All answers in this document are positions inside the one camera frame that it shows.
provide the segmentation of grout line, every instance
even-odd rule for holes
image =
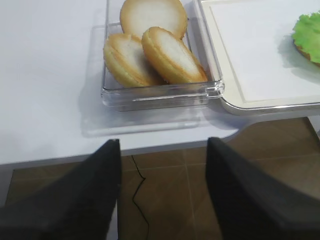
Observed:
[[[168,168],[178,168],[178,167],[184,167],[184,165],[157,166],[157,167],[147,167],[147,168],[139,167],[139,169],[140,169],[140,170],[153,170],[153,169],[168,169]],[[130,172],[130,171],[137,171],[137,169],[125,170],[125,171],[123,171],[123,172]]]
[[[257,159],[247,159],[248,161],[262,161],[262,160],[274,160],[274,159],[293,159],[293,158],[302,158],[302,157],[315,157],[320,156],[320,153],[312,153],[308,155],[295,155],[295,156],[279,156],[279,157],[266,157],[266,158],[257,158]]]
[[[187,167],[193,167],[193,166],[205,166],[205,163],[194,163],[194,164],[188,164]]]
[[[194,231],[195,240],[198,240],[198,234],[197,234],[197,230],[196,230],[196,217],[195,217],[194,203],[193,203],[192,197],[191,197],[192,193],[191,193],[189,171],[188,171],[187,165],[185,165],[185,170],[186,170],[186,181],[188,183],[188,188],[189,188],[189,198],[190,198],[191,212],[192,212],[192,219],[193,219],[193,231]]]

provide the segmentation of white tray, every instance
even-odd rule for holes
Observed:
[[[291,34],[319,0],[203,0],[233,114],[320,109],[320,68],[300,55]]]

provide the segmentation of bun crust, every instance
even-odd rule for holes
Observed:
[[[293,42],[294,45],[295,45],[295,48],[298,50],[299,53],[301,53],[306,59],[308,59],[310,62],[312,62],[313,64],[317,65],[318,67],[320,67],[320,63],[318,62],[313,62],[311,61],[311,58],[310,58],[310,54],[309,53],[306,53],[302,50],[302,47],[301,46],[297,46],[296,45],[296,42],[294,41]]]
[[[104,62],[114,78],[126,88],[164,85],[148,63],[141,41],[130,34],[110,35],[103,48]]]
[[[120,12],[120,24],[126,34],[142,38],[151,27],[161,27],[182,39],[188,17],[180,0],[126,0]]]
[[[144,55],[170,84],[207,82],[206,73],[182,40],[160,27],[151,27],[142,37]]]

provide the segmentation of brown floor tile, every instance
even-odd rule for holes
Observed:
[[[281,182],[320,199],[320,155],[264,159],[254,163]]]
[[[304,118],[254,124],[228,145],[248,160],[320,154],[319,141]]]
[[[149,224],[149,240],[194,240],[187,171],[184,166],[141,170],[146,178],[136,202],[144,212]],[[141,181],[136,171],[123,173],[121,192],[120,237],[126,240],[141,240],[147,233],[132,196]]]
[[[139,154],[133,157],[139,169],[173,167],[185,164],[182,150]]]
[[[183,150],[185,163],[187,165],[205,164],[207,156],[206,147],[197,147]]]
[[[58,177],[11,181],[6,204],[22,200],[59,179]]]
[[[16,169],[13,171],[12,180],[19,181],[31,179],[59,178],[74,169],[78,164],[78,162],[73,162],[50,166]]]
[[[205,180],[206,166],[188,166],[190,192],[198,240],[221,240],[221,232]]]
[[[122,156],[121,163],[123,172],[137,170],[134,161],[132,160],[132,156]]]

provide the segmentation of white cutting board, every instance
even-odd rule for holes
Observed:
[[[236,85],[241,100],[251,107],[267,107],[266,101],[271,106],[320,102],[320,67],[297,52],[291,37],[299,16],[319,11],[320,0],[205,2],[204,12],[208,16],[210,9],[236,81],[228,84],[226,79],[225,96],[232,95]]]

